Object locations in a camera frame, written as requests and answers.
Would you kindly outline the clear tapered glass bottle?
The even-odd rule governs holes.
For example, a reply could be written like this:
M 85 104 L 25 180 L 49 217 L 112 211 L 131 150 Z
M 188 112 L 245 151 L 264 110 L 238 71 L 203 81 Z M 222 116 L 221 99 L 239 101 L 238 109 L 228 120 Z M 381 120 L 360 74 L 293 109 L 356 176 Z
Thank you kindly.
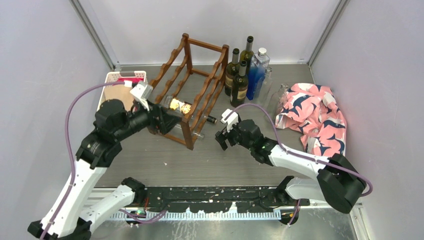
M 182 127 L 180 124 L 177 124 L 171 131 L 171 133 L 178 137 L 183 137 Z M 193 131 L 191 134 L 193 137 L 196 137 L 197 139 L 203 140 L 205 135 L 201 132 Z

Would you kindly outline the dark wine bottle cream label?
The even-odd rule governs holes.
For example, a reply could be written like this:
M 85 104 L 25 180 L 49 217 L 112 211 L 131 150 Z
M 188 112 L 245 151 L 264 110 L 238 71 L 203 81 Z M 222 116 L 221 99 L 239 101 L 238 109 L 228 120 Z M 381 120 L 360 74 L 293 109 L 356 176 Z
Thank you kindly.
M 239 71 L 233 78 L 233 86 L 230 95 L 230 104 L 233 107 L 238 107 L 245 102 L 249 83 L 246 72 L 247 61 L 242 60 L 240 62 Z

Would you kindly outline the dark green wine bottle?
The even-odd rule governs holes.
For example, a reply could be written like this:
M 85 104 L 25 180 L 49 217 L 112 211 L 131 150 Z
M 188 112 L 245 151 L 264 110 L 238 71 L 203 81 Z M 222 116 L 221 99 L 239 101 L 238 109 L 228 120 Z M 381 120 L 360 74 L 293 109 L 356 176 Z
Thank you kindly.
M 239 72 L 239 54 L 240 50 L 238 48 L 234 48 L 232 51 L 231 62 L 228 63 L 226 66 L 224 92 L 227 96 L 231 95 L 233 87 L 233 78 Z

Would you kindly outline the brown wooden wine rack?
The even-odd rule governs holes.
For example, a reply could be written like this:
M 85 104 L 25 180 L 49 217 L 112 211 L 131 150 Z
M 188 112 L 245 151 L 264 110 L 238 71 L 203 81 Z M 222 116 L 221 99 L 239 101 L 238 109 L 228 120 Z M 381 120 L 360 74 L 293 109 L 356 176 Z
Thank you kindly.
M 219 58 L 210 70 L 202 70 L 193 64 L 191 47 L 217 52 Z M 177 48 L 173 49 L 167 62 L 163 63 L 155 78 L 149 81 L 153 86 L 154 103 L 161 103 L 166 95 L 171 95 L 193 105 L 188 115 L 182 116 L 180 125 L 183 136 L 172 133 L 166 138 L 184 145 L 193 150 L 197 138 L 192 132 L 201 132 L 206 120 L 202 115 L 209 115 L 215 106 L 225 85 L 225 70 L 229 62 L 230 47 L 227 44 L 217 46 L 204 41 L 196 40 L 187 33 L 181 37 Z M 199 107 L 200 112 L 195 119 L 191 119 L 194 110 Z

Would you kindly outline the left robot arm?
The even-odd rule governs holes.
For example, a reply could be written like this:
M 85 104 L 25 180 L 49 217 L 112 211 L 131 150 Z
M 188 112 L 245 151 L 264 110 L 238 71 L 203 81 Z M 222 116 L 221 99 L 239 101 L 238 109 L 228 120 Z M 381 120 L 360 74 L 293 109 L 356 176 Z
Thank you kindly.
M 81 142 L 76 153 L 75 171 L 68 180 L 70 193 L 64 204 L 57 199 L 41 220 L 27 231 L 42 240 L 88 240 L 92 233 L 119 209 L 141 206 L 147 196 L 145 185 L 127 177 L 108 196 L 84 209 L 90 193 L 122 150 L 121 141 L 149 128 L 165 135 L 181 117 L 169 114 L 160 104 L 147 103 L 137 111 L 126 111 L 122 101 L 104 101 L 95 113 L 94 130 Z

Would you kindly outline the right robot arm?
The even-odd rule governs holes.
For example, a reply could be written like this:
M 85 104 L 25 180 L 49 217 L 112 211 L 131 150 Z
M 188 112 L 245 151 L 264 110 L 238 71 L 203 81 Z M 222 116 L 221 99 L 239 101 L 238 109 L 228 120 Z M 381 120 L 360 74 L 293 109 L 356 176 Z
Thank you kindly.
M 264 136 L 251 119 L 221 122 L 225 126 L 215 139 L 223 150 L 240 145 L 260 164 L 290 169 L 306 177 L 288 176 L 280 183 L 277 198 L 283 205 L 300 199 L 318 200 L 348 214 L 367 187 L 343 155 L 317 156 L 280 146 L 277 140 Z

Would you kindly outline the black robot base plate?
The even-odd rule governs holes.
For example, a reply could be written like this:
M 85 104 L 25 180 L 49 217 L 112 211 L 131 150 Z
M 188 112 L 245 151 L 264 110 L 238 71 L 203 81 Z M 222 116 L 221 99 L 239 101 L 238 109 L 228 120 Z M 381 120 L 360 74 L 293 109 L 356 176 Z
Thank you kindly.
M 283 196 L 272 186 L 191 186 L 147 187 L 141 201 L 128 207 L 169 213 L 226 213 L 235 207 L 237 213 L 270 213 L 296 201 Z

